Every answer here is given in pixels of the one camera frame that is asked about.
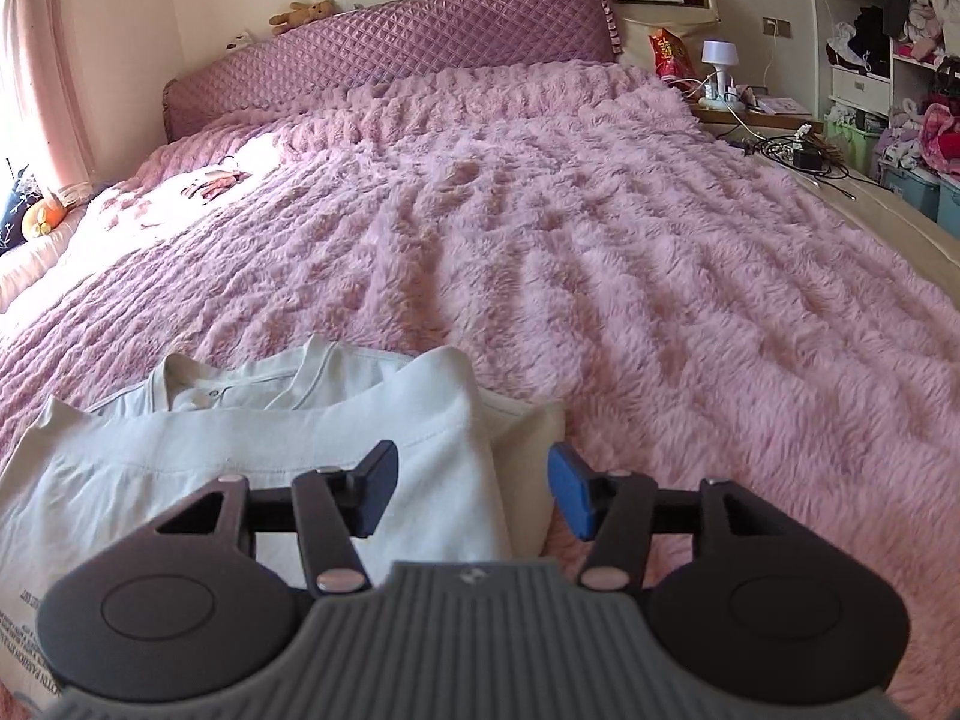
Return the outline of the white sweatshirt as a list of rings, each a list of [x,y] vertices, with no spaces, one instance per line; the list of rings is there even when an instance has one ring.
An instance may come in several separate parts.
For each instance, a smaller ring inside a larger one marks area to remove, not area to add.
[[[457,349],[409,358],[317,338],[234,371],[172,355],[81,410],[49,400],[2,473],[8,705],[37,713],[57,694],[36,642],[52,583],[218,476],[281,488],[392,442],[397,489],[358,548],[384,578],[397,561],[537,556],[564,433],[560,405],[485,390]]]

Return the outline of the pile of pink red clothes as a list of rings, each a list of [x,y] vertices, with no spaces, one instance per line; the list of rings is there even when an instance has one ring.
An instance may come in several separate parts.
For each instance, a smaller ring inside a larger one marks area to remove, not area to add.
[[[907,98],[890,110],[887,128],[874,149],[885,166],[926,169],[940,176],[958,177],[958,117],[943,104],[921,110]]]

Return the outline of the white shelving unit with clothes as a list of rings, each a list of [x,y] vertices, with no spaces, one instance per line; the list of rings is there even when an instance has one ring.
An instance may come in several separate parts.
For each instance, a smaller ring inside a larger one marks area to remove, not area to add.
[[[911,101],[958,110],[958,0],[815,0],[820,110],[886,121]]]

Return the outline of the pink fluffy blanket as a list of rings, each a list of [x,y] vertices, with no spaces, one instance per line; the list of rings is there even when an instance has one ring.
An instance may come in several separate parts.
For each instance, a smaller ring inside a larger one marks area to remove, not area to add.
[[[955,291],[646,71],[444,70],[161,146],[3,314],[3,444],[171,351],[311,337],[450,344],[594,465],[782,505],[905,598],[896,700],[957,709]]]

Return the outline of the orange plush toy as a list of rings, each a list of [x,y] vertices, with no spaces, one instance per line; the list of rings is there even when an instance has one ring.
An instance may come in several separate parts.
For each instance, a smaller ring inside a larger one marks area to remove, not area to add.
[[[25,211],[21,220],[21,234],[26,241],[48,236],[67,215],[68,206],[57,195],[44,197]]]

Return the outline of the teal storage bin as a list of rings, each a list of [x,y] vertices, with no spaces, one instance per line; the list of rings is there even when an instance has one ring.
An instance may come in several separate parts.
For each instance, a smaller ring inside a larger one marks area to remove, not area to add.
[[[940,179],[926,169],[905,169],[898,166],[885,166],[882,184],[890,192],[896,193],[914,210],[923,213],[926,218],[937,221],[939,215]]]

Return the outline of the dark blue floral pillow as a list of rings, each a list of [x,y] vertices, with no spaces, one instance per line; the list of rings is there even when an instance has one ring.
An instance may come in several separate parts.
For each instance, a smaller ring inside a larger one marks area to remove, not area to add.
[[[13,184],[2,200],[2,227],[0,227],[0,254],[20,247],[26,242],[23,220],[32,205],[44,198],[41,184],[31,167],[23,166],[16,171]]]

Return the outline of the green storage bin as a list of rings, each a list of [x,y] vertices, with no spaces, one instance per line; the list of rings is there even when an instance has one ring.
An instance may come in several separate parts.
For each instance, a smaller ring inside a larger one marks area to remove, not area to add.
[[[825,122],[827,142],[838,149],[844,164],[862,176],[872,177],[875,172],[875,147],[880,133],[861,130],[850,122]]]

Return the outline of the wooden nightstand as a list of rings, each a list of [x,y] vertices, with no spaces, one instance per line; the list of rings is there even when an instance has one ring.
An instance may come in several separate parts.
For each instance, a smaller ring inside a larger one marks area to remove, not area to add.
[[[729,127],[733,127],[736,124],[745,124],[747,127],[757,130],[760,130],[760,128],[797,130],[803,125],[810,125],[814,132],[822,132],[823,130],[822,122],[809,119],[809,117],[766,114],[761,110],[753,109],[731,110],[729,107],[716,109],[715,107],[704,106],[700,99],[690,99],[688,107],[698,121],[704,125],[729,125]]]

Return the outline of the white mushroom table lamp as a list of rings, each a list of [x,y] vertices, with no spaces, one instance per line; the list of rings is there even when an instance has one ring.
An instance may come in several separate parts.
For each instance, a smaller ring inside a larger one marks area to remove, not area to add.
[[[708,39],[701,48],[701,61],[709,65],[715,72],[715,86],[709,93],[709,101],[726,101],[734,91],[736,85],[732,83],[732,68],[739,65],[739,51],[734,43]]]

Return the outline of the red snack bag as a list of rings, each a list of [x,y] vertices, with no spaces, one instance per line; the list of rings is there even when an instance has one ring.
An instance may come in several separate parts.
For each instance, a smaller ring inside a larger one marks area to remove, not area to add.
[[[649,34],[654,71],[663,80],[690,80],[697,72],[686,45],[669,29],[659,28]]]

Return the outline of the brown teddy bear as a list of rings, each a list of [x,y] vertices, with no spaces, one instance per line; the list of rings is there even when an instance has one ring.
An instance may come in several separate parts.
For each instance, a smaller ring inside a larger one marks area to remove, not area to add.
[[[338,7],[335,0],[319,0],[319,2],[291,2],[288,10],[277,13],[268,20],[274,36],[280,36],[291,29],[325,20],[329,16],[337,15]]]

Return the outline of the purple quilted headboard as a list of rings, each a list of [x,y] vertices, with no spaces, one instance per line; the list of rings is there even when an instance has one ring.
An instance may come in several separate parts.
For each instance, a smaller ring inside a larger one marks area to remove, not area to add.
[[[175,142],[231,112],[327,88],[620,54],[608,0],[394,0],[300,26],[172,80],[163,89],[164,133]]]

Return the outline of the pink curtain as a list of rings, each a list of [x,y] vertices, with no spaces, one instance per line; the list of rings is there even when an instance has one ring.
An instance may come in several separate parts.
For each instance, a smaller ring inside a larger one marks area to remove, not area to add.
[[[26,158],[50,190],[88,185],[94,171],[60,5],[2,0],[2,60],[26,126]]]

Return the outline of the wall power outlet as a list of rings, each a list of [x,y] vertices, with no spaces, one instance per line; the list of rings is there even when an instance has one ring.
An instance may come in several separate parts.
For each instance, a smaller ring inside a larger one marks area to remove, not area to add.
[[[761,20],[761,31],[765,36],[775,39],[791,39],[793,37],[793,25],[788,20],[778,20],[773,16],[765,16]]]

